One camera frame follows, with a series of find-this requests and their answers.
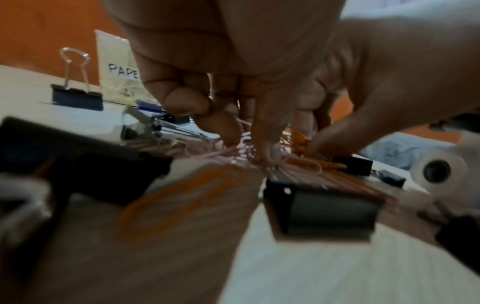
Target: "table surface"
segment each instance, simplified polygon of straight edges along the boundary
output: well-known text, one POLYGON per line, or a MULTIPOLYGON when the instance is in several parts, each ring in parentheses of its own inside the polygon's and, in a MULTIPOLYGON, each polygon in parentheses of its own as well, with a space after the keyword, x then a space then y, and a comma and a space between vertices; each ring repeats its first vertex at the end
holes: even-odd
MULTIPOLYGON (((60 78, 0 66, 0 79, 0 117, 118 140, 123 106, 104 103, 102 112, 55 106, 50 83, 61 84, 60 78)), ((176 160, 171 174, 151 188, 212 166, 208 160, 176 160)), ((432 198, 408 172, 378 162, 374 169, 408 180, 404 190, 366 180, 401 204, 397 212, 380 213, 367 243, 281 236, 257 199, 263 178, 258 171, 249 171, 244 182, 186 223, 145 243, 112 238, 119 207, 81 199, 67 208, 22 287, 21 302, 478 303, 480 278, 431 245, 437 228, 415 216, 432 198)), ((166 200, 142 220, 158 221, 192 198, 166 200)))

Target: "silver binder clip handle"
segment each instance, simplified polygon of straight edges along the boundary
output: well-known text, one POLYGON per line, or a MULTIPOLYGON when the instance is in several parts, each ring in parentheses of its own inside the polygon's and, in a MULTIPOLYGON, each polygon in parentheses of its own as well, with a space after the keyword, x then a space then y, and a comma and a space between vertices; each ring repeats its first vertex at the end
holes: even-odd
POLYGON ((69 88, 69 81, 70 81, 70 65, 72 65, 72 60, 70 57, 67 56, 67 52, 75 52, 77 54, 80 54, 85 58, 85 61, 83 61, 80 64, 80 70, 83 75, 83 82, 85 82, 86 85, 86 93, 90 92, 90 83, 89 83, 89 77, 87 74, 87 68, 86 66, 90 63, 90 55, 82 52, 80 50, 74 49, 74 48, 61 48, 60 49, 60 56, 65 60, 66 66, 65 66, 65 81, 63 83, 63 88, 65 90, 68 90, 69 88))

